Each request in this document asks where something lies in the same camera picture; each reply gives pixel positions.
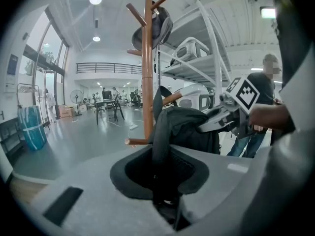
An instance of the dark t-shirt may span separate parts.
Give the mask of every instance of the dark t-shirt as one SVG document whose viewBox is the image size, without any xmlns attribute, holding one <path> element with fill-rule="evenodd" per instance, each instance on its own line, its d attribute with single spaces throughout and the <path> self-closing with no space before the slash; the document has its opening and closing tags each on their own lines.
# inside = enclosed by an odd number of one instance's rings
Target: dark t-shirt
<svg viewBox="0 0 315 236">
<path fill-rule="evenodd" d="M 248 80 L 259 91 L 256 103 L 272 105 L 274 98 L 274 84 L 264 73 L 251 73 Z"/>
</svg>

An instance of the black pad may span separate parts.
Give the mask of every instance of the black pad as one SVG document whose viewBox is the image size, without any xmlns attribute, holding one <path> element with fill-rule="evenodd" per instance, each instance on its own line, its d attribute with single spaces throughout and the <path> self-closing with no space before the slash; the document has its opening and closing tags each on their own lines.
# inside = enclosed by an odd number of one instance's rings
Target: black pad
<svg viewBox="0 0 315 236">
<path fill-rule="evenodd" d="M 67 188 L 44 212 L 44 217 L 55 225 L 60 226 L 82 192 L 83 190 L 80 188 Z"/>
<path fill-rule="evenodd" d="M 152 167 L 152 146 L 118 161 L 110 171 L 115 187 L 125 196 L 134 199 L 152 200 L 158 190 L 164 197 L 174 193 L 197 192 L 209 176 L 208 167 L 201 161 L 170 148 L 164 171 L 155 178 Z"/>
</svg>

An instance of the hand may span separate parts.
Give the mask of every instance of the hand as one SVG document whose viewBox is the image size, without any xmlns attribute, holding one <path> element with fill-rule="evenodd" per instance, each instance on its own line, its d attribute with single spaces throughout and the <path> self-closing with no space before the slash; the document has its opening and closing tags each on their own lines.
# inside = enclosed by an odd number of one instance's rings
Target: hand
<svg viewBox="0 0 315 236">
<path fill-rule="evenodd" d="M 263 127 L 258 126 L 258 125 L 254 125 L 253 129 L 254 129 L 255 131 L 260 132 L 260 131 L 262 131 L 262 130 L 263 130 Z"/>
<path fill-rule="evenodd" d="M 274 98 L 273 99 L 273 105 L 279 105 L 279 104 L 282 104 L 282 101 L 277 99 L 277 98 Z"/>
</svg>

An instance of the cable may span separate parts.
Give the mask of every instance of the cable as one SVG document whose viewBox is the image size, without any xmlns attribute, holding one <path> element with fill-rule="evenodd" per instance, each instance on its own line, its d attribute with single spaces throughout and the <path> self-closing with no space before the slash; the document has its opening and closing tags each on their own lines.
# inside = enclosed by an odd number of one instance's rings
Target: cable
<svg viewBox="0 0 315 236">
<path fill-rule="evenodd" d="M 108 121 L 108 120 L 105 120 L 106 122 L 109 122 L 109 123 L 111 123 L 111 124 L 114 124 L 115 126 L 117 126 L 117 127 L 131 127 L 131 126 L 134 126 L 135 124 L 134 123 L 132 123 L 132 124 L 130 124 L 130 125 L 127 125 L 127 126 L 120 126 L 120 125 L 117 125 L 117 124 L 115 124 L 115 123 L 113 123 L 113 122 L 111 122 L 111 121 Z M 128 131 L 128 138 L 130 138 L 130 131 L 131 131 L 132 129 L 129 129 L 129 131 Z"/>
</svg>

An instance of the cardboard box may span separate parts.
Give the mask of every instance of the cardboard box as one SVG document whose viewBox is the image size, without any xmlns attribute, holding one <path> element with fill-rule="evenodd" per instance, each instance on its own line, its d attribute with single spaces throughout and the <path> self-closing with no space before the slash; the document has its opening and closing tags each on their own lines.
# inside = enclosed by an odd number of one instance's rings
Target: cardboard box
<svg viewBox="0 0 315 236">
<path fill-rule="evenodd" d="M 60 118 L 72 117 L 73 116 L 73 108 L 69 108 L 66 105 L 59 106 Z"/>
</svg>

